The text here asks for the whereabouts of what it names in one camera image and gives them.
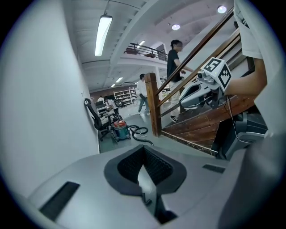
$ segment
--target sneaker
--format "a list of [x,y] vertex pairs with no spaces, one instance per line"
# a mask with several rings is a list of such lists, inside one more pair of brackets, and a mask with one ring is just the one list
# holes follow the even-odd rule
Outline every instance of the sneaker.
[[178,119],[177,119],[175,116],[170,116],[170,119],[171,119],[174,123],[176,123],[176,122],[178,121]]

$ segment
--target man in black shirt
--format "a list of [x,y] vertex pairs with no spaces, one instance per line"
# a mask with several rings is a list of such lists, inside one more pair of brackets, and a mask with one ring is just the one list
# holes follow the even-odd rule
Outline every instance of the man in black shirt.
[[[171,42],[171,47],[172,50],[168,53],[167,78],[169,78],[172,75],[172,73],[176,70],[176,68],[181,64],[178,57],[178,52],[182,51],[183,43],[179,40],[173,40]],[[184,70],[193,72],[193,69],[187,66],[184,67]],[[173,91],[183,81],[183,79],[184,78],[181,77],[180,73],[178,72],[169,83],[170,90]],[[172,96],[171,107],[178,104],[179,98],[180,98],[180,92],[177,92]],[[176,122],[178,115],[179,115],[178,109],[171,111],[171,120],[173,122]]]

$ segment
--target black hose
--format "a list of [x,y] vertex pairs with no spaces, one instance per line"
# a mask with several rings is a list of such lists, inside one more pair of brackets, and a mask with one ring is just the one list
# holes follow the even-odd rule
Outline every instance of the black hose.
[[149,140],[145,140],[145,139],[139,139],[135,137],[135,134],[146,134],[148,132],[148,128],[147,127],[139,127],[136,125],[130,125],[127,126],[127,129],[130,129],[132,132],[132,137],[136,140],[136,141],[142,141],[142,142],[149,142],[151,145],[154,145],[153,142],[149,141]]

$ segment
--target man in white shirt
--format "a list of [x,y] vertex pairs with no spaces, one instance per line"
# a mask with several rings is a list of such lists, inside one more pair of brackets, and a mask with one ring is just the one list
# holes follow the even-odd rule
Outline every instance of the man in white shirt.
[[104,98],[102,97],[102,95],[99,97],[99,99],[97,100],[98,102],[103,101],[104,102]]
[[230,81],[225,94],[258,95],[255,104],[269,135],[286,132],[286,67],[283,48],[266,19],[248,0],[234,1],[242,54],[253,57],[255,71]]
[[140,114],[142,106],[145,103],[147,114],[149,115],[150,114],[150,109],[149,109],[148,100],[147,100],[147,90],[146,90],[144,74],[140,75],[140,80],[138,81],[137,87],[136,87],[136,94],[139,95],[139,97],[140,97],[140,104],[139,104],[138,114]]
[[112,99],[108,99],[107,97],[104,98],[104,101],[107,103],[108,105],[108,110],[111,111],[113,110],[114,113],[119,114],[119,108],[115,105],[115,102]]

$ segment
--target jeans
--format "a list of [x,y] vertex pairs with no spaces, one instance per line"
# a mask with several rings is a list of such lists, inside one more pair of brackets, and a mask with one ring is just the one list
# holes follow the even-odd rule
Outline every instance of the jeans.
[[143,104],[144,104],[144,103],[145,103],[145,105],[146,105],[146,110],[147,110],[147,112],[150,112],[150,109],[149,109],[149,106],[148,106],[148,100],[147,100],[147,97],[145,97],[145,98],[140,98],[140,104],[139,104],[138,112],[140,112],[140,111],[141,111],[142,106],[143,106]]
[[[183,80],[180,80],[178,82],[173,82],[171,81],[169,83],[169,87],[170,87],[170,91],[173,91]],[[180,91],[178,91],[177,93],[175,93],[172,97],[171,97],[171,105],[170,107],[173,107],[175,105],[177,105],[179,103],[179,98],[180,98]],[[171,111],[171,116],[179,116],[179,111],[178,111],[178,108],[175,109],[175,110],[172,110]]]

